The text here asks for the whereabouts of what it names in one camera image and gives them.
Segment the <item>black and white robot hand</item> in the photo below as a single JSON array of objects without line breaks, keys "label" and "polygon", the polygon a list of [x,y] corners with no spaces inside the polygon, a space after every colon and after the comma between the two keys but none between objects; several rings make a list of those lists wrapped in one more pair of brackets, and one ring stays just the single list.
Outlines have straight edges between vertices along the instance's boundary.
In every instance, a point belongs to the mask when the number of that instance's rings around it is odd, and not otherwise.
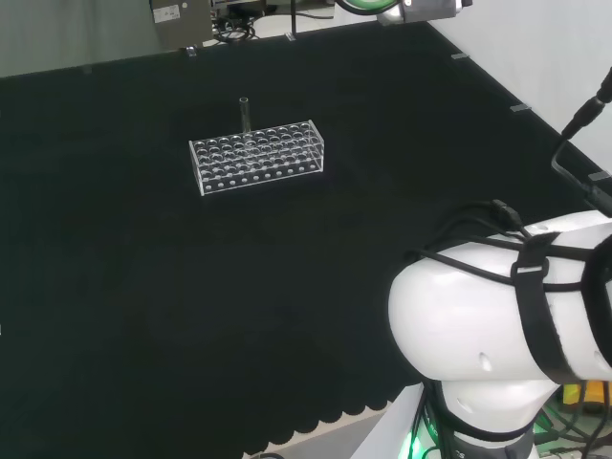
[{"label": "black and white robot hand", "polygon": [[335,3],[345,11],[360,16],[378,15],[402,3],[401,0],[336,0]]}]

